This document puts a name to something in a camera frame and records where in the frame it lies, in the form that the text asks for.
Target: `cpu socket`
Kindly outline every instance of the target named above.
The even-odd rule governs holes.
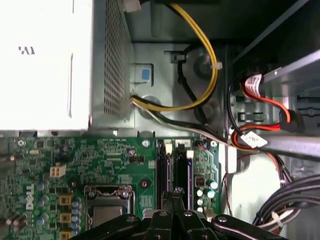
[[[122,214],[135,214],[136,197],[130,185],[86,185],[84,195],[86,230]]]

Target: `motherboard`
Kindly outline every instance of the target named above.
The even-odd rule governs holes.
[[[192,137],[0,138],[0,239],[67,240],[123,214],[220,213],[218,145]]]

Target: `ram slot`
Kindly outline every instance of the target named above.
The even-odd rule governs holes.
[[[163,140],[156,141],[156,208],[161,209],[161,197],[170,191],[170,158]]]
[[[182,200],[186,209],[193,209],[193,167],[192,159],[187,159],[186,151],[176,149],[174,159],[175,192],[183,189]]]

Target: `dell logo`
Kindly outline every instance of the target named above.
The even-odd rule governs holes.
[[[35,51],[34,51],[34,48],[32,46],[19,46],[19,51],[21,52],[21,54],[28,54],[28,55],[34,55],[35,54]]]
[[[25,210],[33,210],[34,209],[34,193],[35,193],[35,185],[31,184],[30,186],[26,186],[26,205]]]

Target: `power supply vent grille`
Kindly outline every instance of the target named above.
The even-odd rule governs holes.
[[[130,105],[132,43],[118,0],[106,0],[104,52],[104,113],[123,118]]]

